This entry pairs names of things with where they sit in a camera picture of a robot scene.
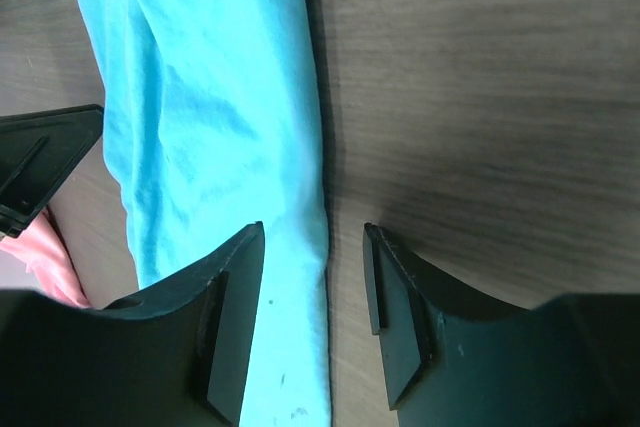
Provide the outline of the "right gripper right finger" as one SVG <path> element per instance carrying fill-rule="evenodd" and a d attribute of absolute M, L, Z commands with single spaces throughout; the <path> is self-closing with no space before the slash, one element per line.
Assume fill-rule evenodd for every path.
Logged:
<path fill-rule="evenodd" d="M 366 294 L 402 426 L 635 426 L 639 298 L 564 294 L 527 310 L 363 232 Z"/>

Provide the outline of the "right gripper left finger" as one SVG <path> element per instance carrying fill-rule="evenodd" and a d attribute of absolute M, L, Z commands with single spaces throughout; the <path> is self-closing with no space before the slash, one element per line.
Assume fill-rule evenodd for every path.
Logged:
<path fill-rule="evenodd" d="M 109 306 L 1 294 L 5 426 L 236 426 L 264 261 L 261 223 Z"/>

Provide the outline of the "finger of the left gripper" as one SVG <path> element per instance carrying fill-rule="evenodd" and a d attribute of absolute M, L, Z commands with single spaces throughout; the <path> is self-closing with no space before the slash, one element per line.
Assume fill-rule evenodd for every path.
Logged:
<path fill-rule="evenodd" d="M 17 238 L 103 132 L 96 104 L 1 118 L 1 236 Z"/>

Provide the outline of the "cyan t shirt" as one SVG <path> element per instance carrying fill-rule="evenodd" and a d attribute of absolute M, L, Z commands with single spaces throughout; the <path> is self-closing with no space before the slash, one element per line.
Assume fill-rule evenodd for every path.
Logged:
<path fill-rule="evenodd" d="M 77 1 L 139 285 L 261 222 L 241 422 L 329 425 L 329 234 L 306 1 Z"/>

